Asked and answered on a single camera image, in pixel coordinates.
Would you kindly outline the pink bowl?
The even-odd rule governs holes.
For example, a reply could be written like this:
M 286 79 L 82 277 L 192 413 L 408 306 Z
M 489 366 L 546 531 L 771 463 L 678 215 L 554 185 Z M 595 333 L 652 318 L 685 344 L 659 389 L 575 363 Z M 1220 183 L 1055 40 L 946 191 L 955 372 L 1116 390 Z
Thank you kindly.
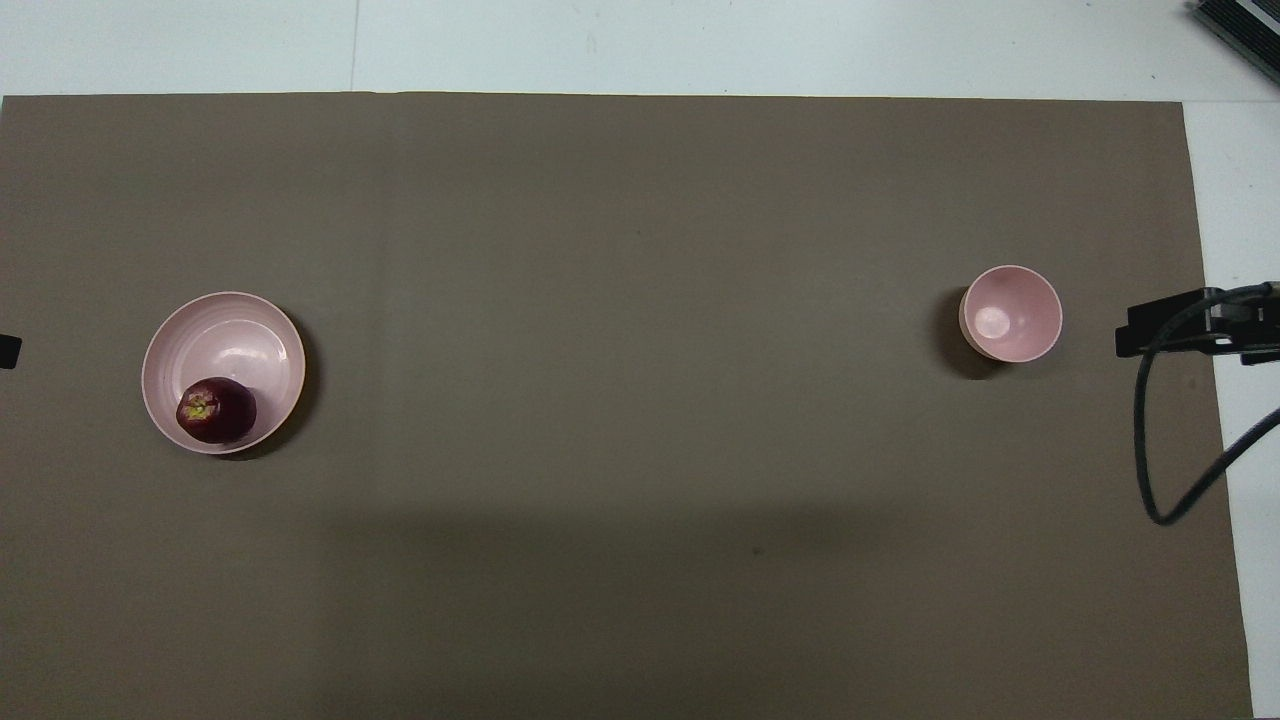
M 980 273 L 957 304 L 968 346 L 996 363 L 1033 363 L 1050 354 L 1064 328 L 1055 287 L 1028 266 L 1005 264 Z

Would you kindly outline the pink plate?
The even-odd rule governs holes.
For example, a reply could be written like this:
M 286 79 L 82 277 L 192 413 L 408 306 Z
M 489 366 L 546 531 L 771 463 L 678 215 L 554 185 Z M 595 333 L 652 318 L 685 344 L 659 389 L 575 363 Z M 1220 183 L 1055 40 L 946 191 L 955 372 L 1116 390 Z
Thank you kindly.
M 298 328 L 276 305 L 252 293 L 207 293 L 178 307 L 155 331 L 143 355 L 141 396 L 154 425 L 196 454 L 230 455 L 276 436 L 297 409 L 307 352 Z M 225 377 L 257 404 L 252 428 L 230 443 L 210 445 L 180 429 L 177 409 L 198 380 Z

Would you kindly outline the brown table mat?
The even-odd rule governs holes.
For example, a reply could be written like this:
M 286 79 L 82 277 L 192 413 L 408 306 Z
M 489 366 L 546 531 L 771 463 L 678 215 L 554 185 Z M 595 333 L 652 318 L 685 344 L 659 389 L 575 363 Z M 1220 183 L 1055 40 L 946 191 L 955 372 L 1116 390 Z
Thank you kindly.
M 957 325 L 1005 264 L 1033 363 Z M 8 97 L 0 720 L 1248 715 L 1114 354 L 1203 281 L 1172 102 Z M 141 368 L 224 291 L 308 370 L 196 454 Z

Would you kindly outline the grey ribbed metal device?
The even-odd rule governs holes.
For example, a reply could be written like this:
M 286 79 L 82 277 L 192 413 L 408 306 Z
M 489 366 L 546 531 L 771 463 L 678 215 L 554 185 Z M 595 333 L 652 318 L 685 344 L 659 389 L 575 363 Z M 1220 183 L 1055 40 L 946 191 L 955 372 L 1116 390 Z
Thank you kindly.
M 1190 15 L 1280 85 L 1280 0 L 1193 0 Z

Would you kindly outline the dark red apple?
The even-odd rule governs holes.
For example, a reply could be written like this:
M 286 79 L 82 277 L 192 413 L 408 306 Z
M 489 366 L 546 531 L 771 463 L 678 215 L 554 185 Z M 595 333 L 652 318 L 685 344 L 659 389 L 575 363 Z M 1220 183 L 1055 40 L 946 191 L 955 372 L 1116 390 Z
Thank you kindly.
M 237 442 L 257 420 L 253 391 L 228 377 L 195 382 L 180 395 L 175 421 L 192 438 L 206 445 Z

